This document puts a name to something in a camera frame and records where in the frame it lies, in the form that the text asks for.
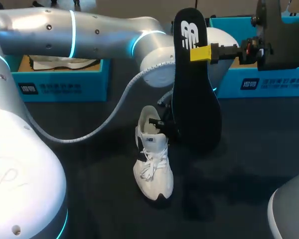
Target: shoe box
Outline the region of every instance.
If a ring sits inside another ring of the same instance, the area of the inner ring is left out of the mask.
[[[6,56],[25,102],[105,102],[110,60],[81,70],[34,71],[28,56]]]
[[[299,13],[283,14],[283,22],[299,22]],[[211,27],[232,35],[237,42],[256,36],[250,17],[211,17]],[[299,97],[299,68],[258,71],[257,64],[239,65],[235,59],[217,89],[218,98]]]

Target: screw hole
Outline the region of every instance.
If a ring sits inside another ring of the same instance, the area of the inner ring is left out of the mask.
[[[15,234],[16,236],[21,234],[21,228],[18,225],[14,225],[12,227],[12,232],[13,234]]]

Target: shoe insole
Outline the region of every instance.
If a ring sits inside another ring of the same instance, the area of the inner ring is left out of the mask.
[[[178,12],[173,25],[175,81],[172,114],[180,140],[189,147],[210,151],[219,143],[220,106],[208,78],[207,61],[190,62],[190,49],[207,45],[204,16],[194,8]]]

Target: cable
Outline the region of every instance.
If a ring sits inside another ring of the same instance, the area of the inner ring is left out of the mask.
[[[164,103],[164,102],[165,102],[165,100],[166,100],[167,97],[169,97],[169,96],[171,96],[171,95],[173,94],[173,89],[174,89],[174,88],[172,88],[170,91],[166,92],[165,95],[163,95],[163,96],[158,100],[157,104],[158,104],[159,106],[165,106],[165,103]]]
[[[117,105],[115,106],[114,110],[112,111],[112,113],[110,114],[110,116],[95,130],[93,130],[91,133],[82,136],[80,138],[75,138],[75,139],[58,139],[55,138],[51,135],[49,135],[47,132],[45,132],[39,125],[38,123],[34,120],[34,118],[31,116],[29,110],[26,108],[26,114],[31,122],[31,124],[34,126],[34,128],[36,128],[36,130],[38,130],[44,137],[46,137],[47,139],[53,141],[53,142],[57,142],[57,143],[77,143],[77,142],[82,142],[87,140],[88,138],[94,136],[95,134],[97,134],[100,130],[102,130],[111,120],[112,118],[116,115],[116,113],[119,111],[120,107],[122,106],[128,92],[130,91],[131,87],[135,84],[135,82],[140,79],[141,77],[145,76],[146,74],[148,74],[149,72],[151,72],[152,70],[155,70],[157,68],[161,68],[161,67],[165,67],[165,66],[170,66],[170,65],[174,65],[175,62],[174,61],[168,61],[168,62],[162,62],[159,63],[157,65],[154,65],[152,67],[147,68],[146,70],[143,70],[141,72],[139,72],[136,76],[133,77],[133,79],[131,79],[131,81],[128,83],[128,85],[126,86],[125,90],[123,91],[123,94],[119,100],[119,102],[117,103]]]

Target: table surface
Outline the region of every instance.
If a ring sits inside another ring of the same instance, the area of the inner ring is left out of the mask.
[[[106,103],[27,104],[48,132],[81,136],[97,127],[137,72],[113,62]],[[69,238],[271,239],[271,194],[299,174],[299,98],[221,100],[222,140],[211,154],[169,147],[174,191],[156,207],[139,192],[134,127],[144,105],[168,90],[143,82],[130,92],[112,123],[85,144],[52,145],[68,182]]]

